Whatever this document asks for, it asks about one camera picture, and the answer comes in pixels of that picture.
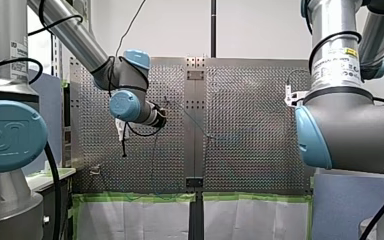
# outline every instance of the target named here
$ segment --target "vertical metal post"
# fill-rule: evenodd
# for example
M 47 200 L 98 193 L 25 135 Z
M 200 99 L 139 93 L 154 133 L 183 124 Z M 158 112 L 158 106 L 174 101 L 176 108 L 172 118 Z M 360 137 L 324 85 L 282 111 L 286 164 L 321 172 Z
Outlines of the vertical metal post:
M 216 57 L 217 51 L 217 0 L 211 0 L 211 58 Z

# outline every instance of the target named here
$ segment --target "metal pegboard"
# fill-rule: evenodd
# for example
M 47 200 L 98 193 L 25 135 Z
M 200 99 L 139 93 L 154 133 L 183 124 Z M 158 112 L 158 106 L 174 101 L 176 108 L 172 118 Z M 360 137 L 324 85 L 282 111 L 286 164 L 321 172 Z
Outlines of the metal pegboard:
M 185 191 L 183 110 L 176 107 L 184 101 L 185 66 L 184 58 L 152 59 L 147 99 L 169 108 L 167 125 L 157 136 L 132 136 L 123 158 L 108 92 L 98 90 L 91 75 L 72 62 L 72 155 L 80 167 L 73 181 L 75 192 Z M 155 131 L 140 126 L 136 130 Z
M 309 194 L 285 84 L 306 61 L 207 59 L 204 191 Z M 310 88 L 305 73 L 293 90 Z
M 168 125 L 155 148 L 155 137 L 133 137 L 122 158 L 108 93 L 72 61 L 76 192 L 183 192 L 185 178 L 204 176 L 204 191 L 310 193 L 313 171 L 299 159 L 293 109 L 283 101 L 289 73 L 306 61 L 153 58 L 152 65 L 147 97 L 169 108 Z M 308 75 L 290 78 L 294 91 L 309 89 Z

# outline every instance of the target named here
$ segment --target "metal frame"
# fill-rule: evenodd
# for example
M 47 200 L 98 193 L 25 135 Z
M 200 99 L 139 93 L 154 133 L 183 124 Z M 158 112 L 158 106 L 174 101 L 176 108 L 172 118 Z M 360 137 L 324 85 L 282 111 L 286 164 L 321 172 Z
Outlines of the metal frame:
M 253 187 L 253 188 L 217 188 L 217 187 L 206 187 L 205 184 L 206 184 L 206 178 L 210 175 L 208 175 L 208 172 L 206 173 L 205 172 L 205 161 L 207 161 L 207 144 L 208 144 L 208 140 L 209 140 L 209 133 L 208 132 L 211 132 L 211 131 L 208 131 L 207 128 L 208 128 L 208 119 L 207 119 L 207 116 L 208 116 L 208 113 L 207 111 L 213 111 L 213 109 L 208 109 L 209 107 L 209 102 L 208 102 L 208 94 L 209 94 L 209 89 L 207 89 L 207 87 L 209 86 L 209 77 L 211 77 L 213 73 L 209 72 L 209 69 L 214 71 L 214 69 L 216 69 L 217 71 L 221 72 L 223 71 L 223 69 L 226 67 L 226 66 L 233 66 L 233 67 L 238 67 L 238 68 L 242 68 L 242 69 L 247 69 L 247 71 L 254 71 L 254 72 L 257 72 L 258 74 L 262 74 L 264 72 L 262 72 L 264 69 L 271 69 L 273 71 L 275 71 L 275 76 L 279 79 L 286 79 L 286 77 L 288 76 L 288 73 L 292 70 L 295 70 L 297 68 L 303 68 L 303 69 L 306 69 L 307 67 L 307 61 L 297 61 L 297 60 L 248 60 L 248 59 L 208 59 L 208 58 L 196 58 L 196 57 L 189 57 L 189 58 L 153 58 L 152 59 L 152 63 L 153 63 L 153 66 L 157 66 L 157 68 L 161 71 L 165 71 L 166 69 L 168 68 L 171 68 L 172 66 L 177 66 L 177 71 L 181 72 L 181 74 L 178 75 L 178 77 L 180 77 L 181 79 L 177 79 L 176 81 L 176 84 L 183 84 L 183 86 L 181 86 L 179 89 L 177 89 L 178 91 L 183 91 L 183 92 L 176 92 L 175 94 L 175 98 L 176 98 L 176 105 L 180 105 L 180 106 L 177 106 L 176 108 L 177 109 L 174 109 L 175 106 L 170 106 L 169 108 L 173 108 L 171 109 L 169 112 L 169 116 L 172 115 L 172 117 L 175 117 L 175 121 L 178 121 L 177 117 L 178 116 L 181 116 L 180 117 L 180 121 L 183 121 L 182 124 L 179 124 L 179 125 L 176 125 L 176 126 L 171 126 L 171 127 L 174 127 L 174 128 L 170 128 L 170 123 L 168 125 L 168 128 L 165 130 L 165 131 L 178 131 L 179 129 L 176 128 L 176 127 L 179 127 L 181 126 L 183 128 L 183 132 L 180 133 L 180 132 L 177 132 L 177 134 L 181 134 L 181 135 L 178 135 L 178 137 L 180 136 L 180 138 L 177 138 L 178 140 L 175 140 L 175 141 L 179 141 L 179 139 L 181 139 L 181 136 L 183 136 L 183 149 L 180 150 L 180 149 L 174 149 L 174 151 L 183 151 L 182 153 L 182 156 L 183 157 L 180 157 L 179 155 L 179 158 L 183 158 L 183 161 L 182 164 L 183 166 L 181 166 L 183 168 L 183 174 L 184 174 L 184 179 L 183 179 L 183 183 L 184 183 L 184 187 L 181 187 L 179 189 L 173 189 L 171 188 L 169 191 L 167 192 L 184 192 L 184 191 L 188 191 L 188 192 L 199 192 L 201 193 L 202 191 L 247 191 L 247 192 L 263 192 L 263 193 L 272 193 L 272 194 L 285 194 L 285 195 L 309 195 L 309 194 L 312 194 L 311 192 L 311 187 L 310 187 L 310 177 L 313 175 L 313 170 L 311 168 L 307 168 L 307 167 L 304 167 L 304 164 L 297 164 L 297 162 L 299 162 L 299 157 L 298 157 L 298 151 L 297 153 L 295 154 L 294 153 L 294 157 L 296 157 L 297 159 L 295 159 L 293 161 L 293 163 L 295 165 L 293 166 L 287 166 L 285 165 L 286 162 L 280 162 L 279 164 L 283 164 L 283 165 L 279 165 L 278 167 L 279 168 L 285 168 L 287 169 L 289 167 L 289 169 L 292 169 L 292 167 L 298 169 L 300 171 L 300 174 L 303 175 L 303 179 L 302 179 L 302 186 L 298 186 L 296 188 L 287 188 L 285 187 L 285 185 L 282 185 L 280 188 L 267 188 L 267 187 L 264 187 L 264 188 L 260 188 L 258 189 Z M 76 192 L 83 192 L 85 191 L 85 188 L 76 188 L 76 186 L 79 186 L 80 185 L 88 185 L 89 183 L 87 182 L 82 182 L 82 181 L 85 181 L 85 179 L 90 179 L 92 178 L 92 180 L 87 180 L 87 181 L 94 181 L 93 179 L 97 179 L 96 181 L 99 182 L 98 185 L 94 186 L 93 188 L 89 189 L 90 191 L 102 191 L 102 190 L 108 190 L 108 189 L 102 189 L 102 187 L 105 185 L 104 183 L 104 178 L 103 178 L 103 175 L 102 175 L 102 170 L 104 169 L 100 164 L 96 164 L 96 165 L 87 165 L 85 164 L 85 159 L 84 159 L 84 151 L 82 149 L 82 142 L 81 142 L 81 131 L 82 131 L 82 127 L 80 125 L 80 118 L 81 118 L 81 105 L 82 104 L 85 104 L 85 103 L 82 103 L 81 100 L 80 100 L 80 91 L 82 89 L 82 81 L 92 81 L 91 76 L 90 74 L 81 66 L 81 64 L 73 59 L 70 63 L 70 67 L 71 67 L 71 84 L 70 84 L 70 87 L 71 87 L 71 130 L 72 130 L 72 165 L 76 168 L 78 168 L 80 171 L 79 171 L 79 174 L 77 176 L 77 180 L 76 178 L 74 179 L 74 190 Z M 162 95 L 161 94 L 166 94 L 168 95 L 168 91 L 167 89 L 164 89 L 164 83 L 163 82 L 157 82 L 156 85 L 152 86 L 152 73 L 151 73 L 151 87 L 149 89 L 149 92 L 148 92 L 148 99 L 150 101 L 156 101 L 157 103 L 161 104 L 162 101 Z M 159 79 L 157 81 L 163 81 L 165 80 L 164 79 L 164 76 L 159 76 Z M 292 80 L 292 83 L 296 84 L 296 82 L 294 81 L 303 81 L 304 80 L 304 83 L 300 85 L 300 87 L 302 86 L 308 86 L 310 85 L 310 81 L 309 81 L 309 78 L 306 79 L 305 76 L 291 76 L 291 80 Z M 280 104 L 284 104 L 283 103 L 283 98 L 284 98 L 284 92 L 276 92 L 275 94 L 279 94 L 279 97 L 281 98 L 281 100 L 279 100 Z M 248 97 L 248 98 L 251 98 L 252 97 L 255 97 L 256 95 L 253 94 L 254 96 L 244 96 L 244 97 Z M 168 96 L 168 100 L 170 105 L 173 105 L 173 101 L 172 101 L 172 98 L 170 96 Z M 172 143 L 172 140 L 169 140 L 169 138 L 167 138 L 168 136 L 166 135 L 166 140 L 164 140 L 164 136 L 161 137 L 161 140 L 162 143 L 159 143 L 159 146 L 164 146 L 164 148 L 167 148 L 170 146 L 170 144 Z M 138 148 L 143 148 L 144 151 L 149 151 L 149 148 L 152 147 L 152 142 L 153 141 L 145 141 L 143 140 L 143 142 L 138 142 L 136 141 L 135 142 L 135 138 L 137 137 L 133 137 L 132 140 L 129 140 L 127 142 L 127 146 L 128 146 L 128 149 L 129 149 L 129 145 L 132 146 L 134 148 L 138 147 Z M 112 137 L 108 137 L 107 138 L 108 141 L 113 141 L 112 140 Z M 290 139 L 291 142 L 288 142 L 288 143 L 283 143 L 283 144 L 287 144 L 287 145 L 284 145 L 283 147 L 288 149 L 288 151 L 293 151 L 294 148 L 294 143 L 293 140 L 294 139 Z M 148 167 L 149 166 L 145 166 L 147 164 L 149 164 L 149 162 L 151 162 L 151 160 L 144 160 L 143 158 L 147 158 L 148 155 L 143 155 L 143 154 L 140 154 L 138 155 L 137 157 L 139 158 L 142 158 L 142 159 L 136 159 L 135 161 L 143 161 L 143 166 L 141 166 L 143 168 L 143 174 L 149 174 L 149 170 L 148 170 Z M 172 172 L 170 171 L 173 171 L 172 167 L 173 166 L 167 166 L 167 165 L 164 165 L 164 161 L 159 161 L 157 163 L 157 165 L 152 165 L 152 169 L 154 169 L 154 167 L 157 169 L 155 171 L 161 171 L 159 175 L 162 175 L 163 173 L 166 173 L 167 171 L 167 178 L 168 179 L 176 179 L 176 177 L 172 178 L 170 177 L 170 174 Z M 123 178 L 126 177 L 126 172 L 119 172 L 117 171 L 116 169 L 113 169 L 111 171 L 111 173 L 109 173 L 109 177 L 110 178 L 114 178 L 114 181 L 119 181 L 119 178 Z M 152 190 L 150 190 L 149 188 L 146 188 L 144 187 L 144 185 L 147 185 L 149 184 L 149 180 L 144 180 L 145 182 L 143 182 L 142 185 L 140 185 L 141 187 L 139 188 L 134 188 L 134 189 L 117 189 L 117 188 L 111 188 L 110 190 L 114 190 L 114 191 L 122 191 L 122 190 L 128 190 L 128 191 L 135 191 L 135 192 L 139 192 L 139 193 L 150 193 L 150 192 L 153 192 Z M 167 185 L 167 181 L 165 181 L 164 179 L 157 179 L 157 184 L 166 184 Z M 163 191 L 163 190 L 166 190 L 166 187 L 164 186 L 158 186 L 158 191 Z

